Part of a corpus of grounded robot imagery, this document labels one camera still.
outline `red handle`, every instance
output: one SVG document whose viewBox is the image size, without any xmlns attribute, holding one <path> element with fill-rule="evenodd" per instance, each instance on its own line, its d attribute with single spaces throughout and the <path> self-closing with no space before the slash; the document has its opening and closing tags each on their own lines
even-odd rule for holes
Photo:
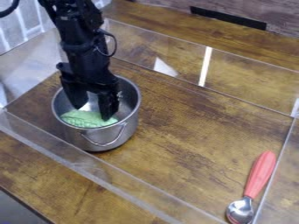
<svg viewBox="0 0 299 224">
<path fill-rule="evenodd" d="M 267 150 L 260 154 L 251 168 L 244 196 L 248 196 L 251 199 L 257 196 L 272 174 L 275 166 L 276 154 L 271 150 Z"/>
</svg>

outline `green object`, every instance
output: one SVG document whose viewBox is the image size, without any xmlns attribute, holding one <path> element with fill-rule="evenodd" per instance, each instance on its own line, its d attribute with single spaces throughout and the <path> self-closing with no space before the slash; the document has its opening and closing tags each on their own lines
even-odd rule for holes
<svg viewBox="0 0 299 224">
<path fill-rule="evenodd" d="M 107 121 L 101 119 L 99 112 L 73 109 L 60 116 L 60 119 L 80 128 L 99 128 L 117 122 L 117 119 L 111 117 Z"/>
</svg>

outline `metal spoon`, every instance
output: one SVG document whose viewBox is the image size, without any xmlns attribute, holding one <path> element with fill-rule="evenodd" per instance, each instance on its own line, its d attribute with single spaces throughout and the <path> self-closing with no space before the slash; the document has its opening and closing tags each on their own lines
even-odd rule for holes
<svg viewBox="0 0 299 224">
<path fill-rule="evenodd" d="M 233 201 L 227 208 L 227 217 L 232 224 L 248 224 L 253 220 L 255 212 L 251 200 L 257 196 L 276 166 L 276 154 L 267 150 L 260 154 L 251 168 L 247 187 L 241 200 Z"/>
</svg>

